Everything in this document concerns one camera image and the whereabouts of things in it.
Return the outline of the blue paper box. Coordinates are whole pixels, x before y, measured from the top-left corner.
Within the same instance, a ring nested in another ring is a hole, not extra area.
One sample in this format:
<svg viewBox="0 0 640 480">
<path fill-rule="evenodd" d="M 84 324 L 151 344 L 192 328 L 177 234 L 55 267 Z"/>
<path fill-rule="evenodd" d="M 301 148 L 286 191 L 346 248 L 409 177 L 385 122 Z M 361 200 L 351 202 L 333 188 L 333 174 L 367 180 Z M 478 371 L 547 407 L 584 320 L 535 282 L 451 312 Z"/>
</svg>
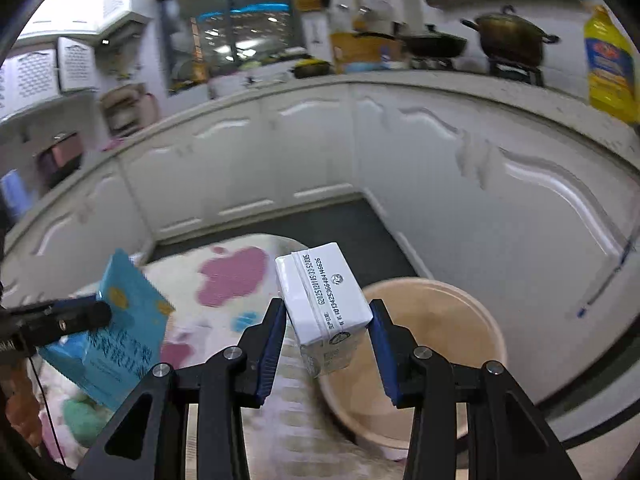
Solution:
<svg viewBox="0 0 640 480">
<path fill-rule="evenodd" d="M 110 306 L 110 324 L 67 336 L 39 354 L 93 401 L 114 412 L 160 362 L 174 307 L 121 249 L 111 256 L 96 298 Z"/>
</svg>

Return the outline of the yellow cooking oil bottle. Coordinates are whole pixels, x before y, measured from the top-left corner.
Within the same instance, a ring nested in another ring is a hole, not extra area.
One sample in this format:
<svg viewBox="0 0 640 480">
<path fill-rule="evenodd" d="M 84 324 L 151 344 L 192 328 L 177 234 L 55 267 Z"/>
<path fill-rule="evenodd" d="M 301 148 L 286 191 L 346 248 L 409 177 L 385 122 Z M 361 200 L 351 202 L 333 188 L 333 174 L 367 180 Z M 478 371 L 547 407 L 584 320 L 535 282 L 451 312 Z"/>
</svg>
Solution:
<svg viewBox="0 0 640 480">
<path fill-rule="evenodd" d="M 602 4 L 584 26 L 589 104 L 627 125 L 638 120 L 634 56 Z"/>
</svg>

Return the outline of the black ribbed floor mat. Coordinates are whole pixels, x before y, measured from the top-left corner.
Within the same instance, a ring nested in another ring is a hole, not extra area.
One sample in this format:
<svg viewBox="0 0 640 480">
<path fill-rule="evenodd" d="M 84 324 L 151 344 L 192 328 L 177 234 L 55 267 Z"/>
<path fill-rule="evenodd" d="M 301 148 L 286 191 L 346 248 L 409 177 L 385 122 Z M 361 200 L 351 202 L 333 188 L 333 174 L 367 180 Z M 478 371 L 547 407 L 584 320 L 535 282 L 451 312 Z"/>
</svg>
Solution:
<svg viewBox="0 0 640 480">
<path fill-rule="evenodd" d="M 308 247 L 335 242 L 341 247 L 358 283 L 368 286 L 391 278 L 415 278 L 418 274 L 386 230 L 382 220 L 363 198 L 312 207 L 280 216 L 218 226 L 216 230 L 184 240 L 160 242 L 149 260 L 250 234 L 269 234 L 297 240 Z"/>
</svg>

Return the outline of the wooden cutting board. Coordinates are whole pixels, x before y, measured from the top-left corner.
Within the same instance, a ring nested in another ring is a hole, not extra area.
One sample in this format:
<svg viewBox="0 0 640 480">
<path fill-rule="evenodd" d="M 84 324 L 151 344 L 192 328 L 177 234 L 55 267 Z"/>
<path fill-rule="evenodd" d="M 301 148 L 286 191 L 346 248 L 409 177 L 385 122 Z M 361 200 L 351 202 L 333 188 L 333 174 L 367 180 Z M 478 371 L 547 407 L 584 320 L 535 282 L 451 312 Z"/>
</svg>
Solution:
<svg viewBox="0 0 640 480">
<path fill-rule="evenodd" d="M 333 65 L 338 74 L 352 63 L 400 61 L 402 43 L 378 32 L 334 32 L 330 35 Z"/>
</svg>

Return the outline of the dark cooking pot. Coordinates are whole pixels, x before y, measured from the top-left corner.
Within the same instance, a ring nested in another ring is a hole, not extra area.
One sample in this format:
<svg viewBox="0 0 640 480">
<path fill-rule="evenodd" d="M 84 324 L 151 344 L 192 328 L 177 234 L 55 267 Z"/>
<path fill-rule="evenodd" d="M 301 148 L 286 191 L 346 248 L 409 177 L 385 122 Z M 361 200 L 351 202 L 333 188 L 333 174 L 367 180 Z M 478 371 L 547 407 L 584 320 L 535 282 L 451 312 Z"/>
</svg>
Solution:
<svg viewBox="0 0 640 480">
<path fill-rule="evenodd" d="M 488 58 L 528 67 L 538 67 L 544 60 L 544 45 L 558 44 L 561 38 L 548 34 L 534 23 L 515 13 L 513 6 L 499 12 L 480 14 L 460 23 L 475 30 L 480 47 Z"/>
</svg>

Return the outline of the white milk carton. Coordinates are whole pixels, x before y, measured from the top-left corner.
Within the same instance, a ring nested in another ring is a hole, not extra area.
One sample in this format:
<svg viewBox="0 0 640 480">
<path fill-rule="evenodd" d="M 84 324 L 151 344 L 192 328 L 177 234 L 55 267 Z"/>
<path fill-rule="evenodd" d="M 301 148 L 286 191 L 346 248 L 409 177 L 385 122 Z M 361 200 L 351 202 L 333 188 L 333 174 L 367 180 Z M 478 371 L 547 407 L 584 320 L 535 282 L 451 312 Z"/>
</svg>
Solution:
<svg viewBox="0 0 640 480">
<path fill-rule="evenodd" d="M 372 312 L 340 246 L 329 243 L 276 259 L 280 292 L 313 378 L 349 366 Z"/>
</svg>

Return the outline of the beige round trash bin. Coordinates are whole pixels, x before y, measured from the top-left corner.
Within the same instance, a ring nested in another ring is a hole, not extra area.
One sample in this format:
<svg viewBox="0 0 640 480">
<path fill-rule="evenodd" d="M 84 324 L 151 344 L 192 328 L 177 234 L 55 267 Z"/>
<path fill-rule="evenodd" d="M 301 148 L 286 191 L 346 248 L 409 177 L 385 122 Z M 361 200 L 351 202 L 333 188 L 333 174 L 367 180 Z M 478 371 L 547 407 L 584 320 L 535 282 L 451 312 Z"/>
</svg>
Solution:
<svg viewBox="0 0 640 480">
<path fill-rule="evenodd" d="M 454 452 L 480 369 L 503 366 L 506 344 L 488 310 L 452 285 L 395 278 L 366 287 L 372 321 L 348 367 L 320 378 L 334 415 L 391 460 L 422 443 Z"/>
</svg>

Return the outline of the white kitchen cabinets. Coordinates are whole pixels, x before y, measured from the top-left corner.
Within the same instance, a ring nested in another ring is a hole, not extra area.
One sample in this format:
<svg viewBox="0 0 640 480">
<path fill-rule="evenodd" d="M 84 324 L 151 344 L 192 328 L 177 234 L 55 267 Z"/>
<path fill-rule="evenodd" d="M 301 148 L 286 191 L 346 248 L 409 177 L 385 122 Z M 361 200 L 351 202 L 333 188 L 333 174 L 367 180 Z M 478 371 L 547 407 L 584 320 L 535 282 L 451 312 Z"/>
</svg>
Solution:
<svg viewBox="0 0 640 480">
<path fill-rule="evenodd" d="M 9 232 L 11 306 L 97 280 L 123 249 L 363 195 L 422 275 L 497 320 L 534 400 L 639 313 L 639 140 L 548 89 L 459 73 L 351 74 L 169 117 L 44 196 Z"/>
</svg>

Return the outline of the black frying pan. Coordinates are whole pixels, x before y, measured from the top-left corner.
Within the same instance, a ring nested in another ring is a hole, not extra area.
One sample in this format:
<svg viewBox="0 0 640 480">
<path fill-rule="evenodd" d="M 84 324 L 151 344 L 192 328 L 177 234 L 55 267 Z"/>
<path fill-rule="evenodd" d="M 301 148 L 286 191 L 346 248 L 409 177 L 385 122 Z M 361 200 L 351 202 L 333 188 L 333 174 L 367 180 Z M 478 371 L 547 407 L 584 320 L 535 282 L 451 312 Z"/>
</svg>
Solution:
<svg viewBox="0 0 640 480">
<path fill-rule="evenodd" d="M 440 32 L 432 24 L 428 24 L 426 31 L 421 35 L 400 35 L 398 39 L 414 58 L 435 60 L 457 58 L 462 55 L 468 44 L 465 38 Z"/>
</svg>

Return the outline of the pink rice cooker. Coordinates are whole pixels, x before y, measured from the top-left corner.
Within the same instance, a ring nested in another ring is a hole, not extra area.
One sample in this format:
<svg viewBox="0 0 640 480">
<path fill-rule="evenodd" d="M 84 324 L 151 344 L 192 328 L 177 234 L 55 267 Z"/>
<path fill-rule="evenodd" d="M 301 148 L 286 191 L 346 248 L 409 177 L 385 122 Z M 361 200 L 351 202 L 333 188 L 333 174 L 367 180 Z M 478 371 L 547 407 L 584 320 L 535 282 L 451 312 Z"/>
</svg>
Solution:
<svg viewBox="0 0 640 480">
<path fill-rule="evenodd" d="M 77 131 L 58 133 L 51 143 L 35 156 L 43 185 L 54 188 L 80 167 L 84 146 Z"/>
</svg>

